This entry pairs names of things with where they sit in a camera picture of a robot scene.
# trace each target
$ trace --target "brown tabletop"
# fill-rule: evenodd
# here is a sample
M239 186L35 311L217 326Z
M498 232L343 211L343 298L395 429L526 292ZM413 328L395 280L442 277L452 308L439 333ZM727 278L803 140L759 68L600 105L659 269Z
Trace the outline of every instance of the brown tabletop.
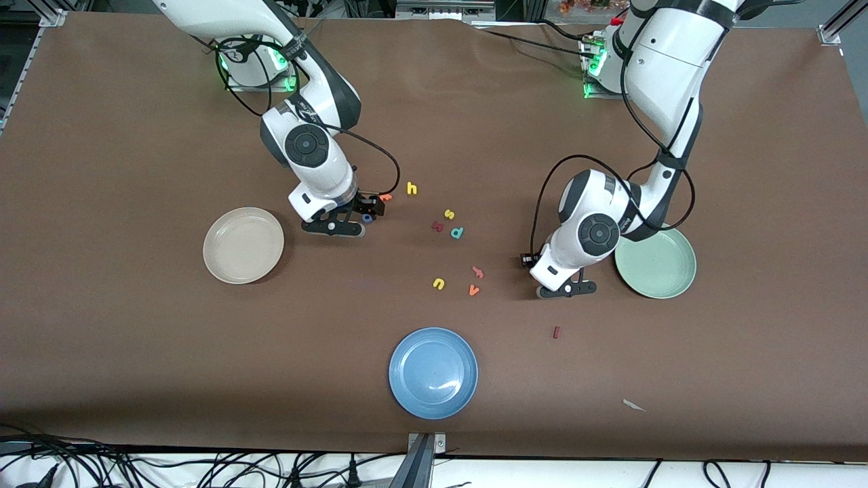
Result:
M361 95L358 132L418 185L358 240L300 230L297 180L167 19L74 13L46 32L0 137L3 419L136 444L384 452L441 431L468 454L865 459L868 131L837 49L811 30L726 39L689 166L686 293L643 298L609 259L587 271L597 293L537 300L517 258L551 166L586 153L626 174L655 154L623 105L582 99L574 56L459 22L326 21L312 39ZM388 160L338 141L363 188L388 188ZM586 167L556 173L539 241ZM286 250L233 286L202 241L245 206L284 223ZM447 208L460 240L431 230ZM437 422L386 376L427 326L480 368Z

